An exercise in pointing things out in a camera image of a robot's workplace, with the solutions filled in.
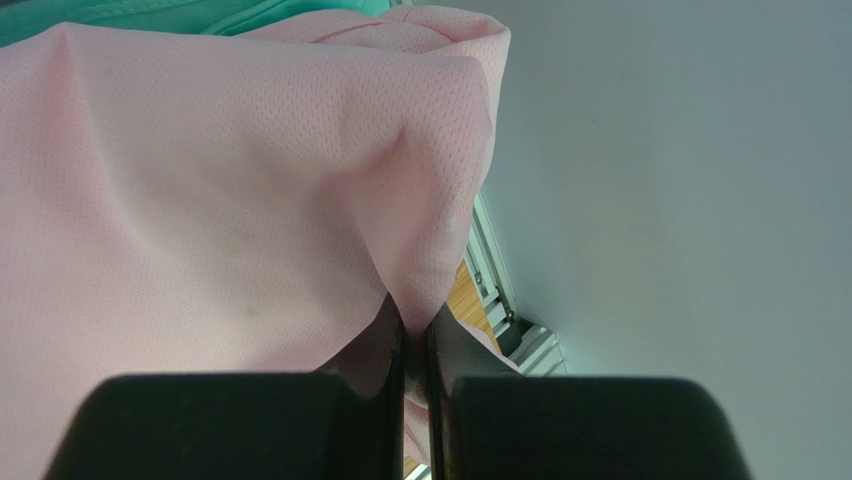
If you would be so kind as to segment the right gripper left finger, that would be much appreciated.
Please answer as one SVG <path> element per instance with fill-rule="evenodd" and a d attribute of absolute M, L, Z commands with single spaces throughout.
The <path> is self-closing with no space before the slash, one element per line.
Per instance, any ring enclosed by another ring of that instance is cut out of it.
<path fill-rule="evenodd" d="M 392 297 L 374 320 L 312 373 L 314 479 L 400 479 L 404 328 Z"/>

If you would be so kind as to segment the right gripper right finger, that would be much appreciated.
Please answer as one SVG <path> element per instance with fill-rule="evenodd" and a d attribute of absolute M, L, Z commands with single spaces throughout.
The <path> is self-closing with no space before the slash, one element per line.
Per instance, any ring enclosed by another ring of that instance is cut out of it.
<path fill-rule="evenodd" d="M 442 306 L 426 331 L 426 392 L 432 476 L 500 479 L 506 426 L 521 376 Z"/>

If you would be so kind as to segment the pink t shirt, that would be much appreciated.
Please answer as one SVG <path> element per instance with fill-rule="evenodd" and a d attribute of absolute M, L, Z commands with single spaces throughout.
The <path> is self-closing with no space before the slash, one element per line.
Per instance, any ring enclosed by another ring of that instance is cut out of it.
<path fill-rule="evenodd" d="M 422 333 L 492 161 L 510 30 L 401 6 L 1 51 L 1 475 L 125 373 L 311 370 Z"/>

